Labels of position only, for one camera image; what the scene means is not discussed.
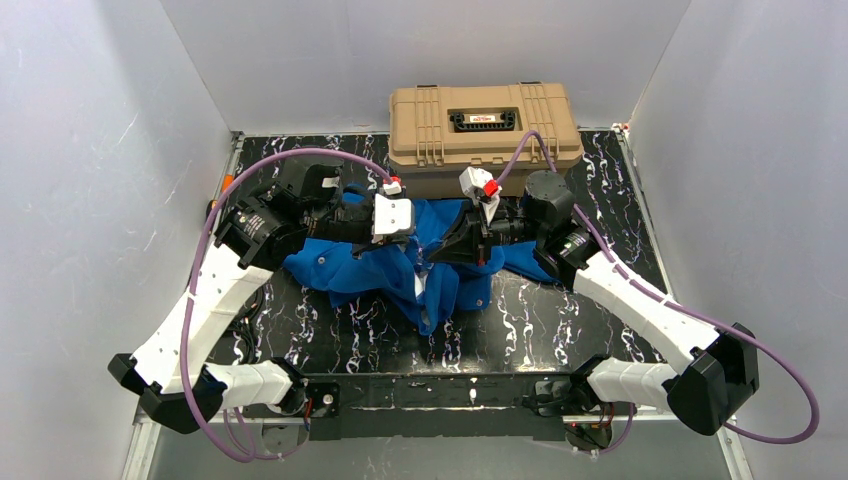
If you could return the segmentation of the blue zip jacket white lining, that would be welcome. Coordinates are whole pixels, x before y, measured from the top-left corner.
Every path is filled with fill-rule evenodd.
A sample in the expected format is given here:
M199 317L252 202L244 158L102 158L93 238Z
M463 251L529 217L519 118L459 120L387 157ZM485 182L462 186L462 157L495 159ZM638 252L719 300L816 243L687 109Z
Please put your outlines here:
M283 268L299 284L326 292L334 308L380 292L423 336L457 311L486 309L492 278L503 269L536 282L558 283L533 258L533 241L493 248L483 267L427 263L424 254L446 233L462 204L459 199L415 199L416 232L407 245L378 248L356 258L349 243L308 239L299 253L284 260Z

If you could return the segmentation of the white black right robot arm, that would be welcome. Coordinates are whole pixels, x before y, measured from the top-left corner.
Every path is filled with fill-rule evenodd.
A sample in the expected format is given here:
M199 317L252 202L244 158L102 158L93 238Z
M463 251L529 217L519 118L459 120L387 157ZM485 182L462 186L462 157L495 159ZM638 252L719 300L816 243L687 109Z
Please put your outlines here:
M581 217L562 176L530 174L517 205L501 203L500 184L481 168L467 168L459 184L467 199L428 261L483 266L494 247L531 241L531 258L545 274L605 308L663 358L596 356L567 386L544 394L541 409L566 413L627 402L669 410L691 430L712 435L756 392L757 350L744 339L749 330L712 327L642 284Z

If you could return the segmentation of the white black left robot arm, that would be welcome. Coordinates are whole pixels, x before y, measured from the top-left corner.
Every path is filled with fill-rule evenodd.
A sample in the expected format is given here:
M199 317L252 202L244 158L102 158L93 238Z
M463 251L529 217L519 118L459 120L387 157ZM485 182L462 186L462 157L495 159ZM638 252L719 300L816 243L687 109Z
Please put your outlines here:
M208 357L228 326L286 258L308 239L348 243L356 253L405 241L414 207L402 181L384 174L376 190L353 187L346 201L343 165L356 156L304 148L272 156L276 177L233 206L210 210L184 293L158 329L108 369L155 422L195 432L224 410L265 404L292 413L308 405L307 379L272 359L218 365Z

